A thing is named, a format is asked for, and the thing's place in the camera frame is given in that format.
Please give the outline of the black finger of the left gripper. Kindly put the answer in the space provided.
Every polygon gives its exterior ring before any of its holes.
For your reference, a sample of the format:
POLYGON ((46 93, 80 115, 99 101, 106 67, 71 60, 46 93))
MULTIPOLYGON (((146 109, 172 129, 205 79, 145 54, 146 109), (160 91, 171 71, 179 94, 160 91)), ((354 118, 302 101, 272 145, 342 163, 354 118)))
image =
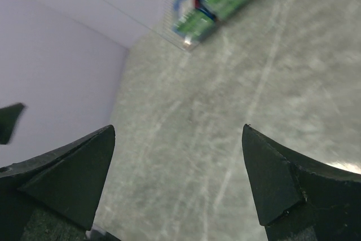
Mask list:
POLYGON ((23 103, 15 103, 1 108, 1 145, 6 145, 11 141, 17 121, 23 110, 25 110, 25 104, 23 103))

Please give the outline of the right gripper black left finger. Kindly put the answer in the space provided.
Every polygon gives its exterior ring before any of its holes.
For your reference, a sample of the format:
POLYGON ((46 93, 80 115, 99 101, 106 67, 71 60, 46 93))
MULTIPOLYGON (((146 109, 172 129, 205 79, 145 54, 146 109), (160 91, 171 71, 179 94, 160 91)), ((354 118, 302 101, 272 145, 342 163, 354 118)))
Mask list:
POLYGON ((83 240, 115 148, 107 125, 70 144, 1 168, 1 240, 83 240))

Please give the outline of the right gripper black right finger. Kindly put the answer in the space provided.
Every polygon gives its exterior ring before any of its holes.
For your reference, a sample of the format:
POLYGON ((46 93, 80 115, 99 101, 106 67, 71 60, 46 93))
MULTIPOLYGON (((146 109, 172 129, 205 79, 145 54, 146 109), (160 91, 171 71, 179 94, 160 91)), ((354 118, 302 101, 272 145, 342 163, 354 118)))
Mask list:
POLYGON ((250 125, 242 148, 268 240, 360 240, 360 174, 295 152, 250 125))

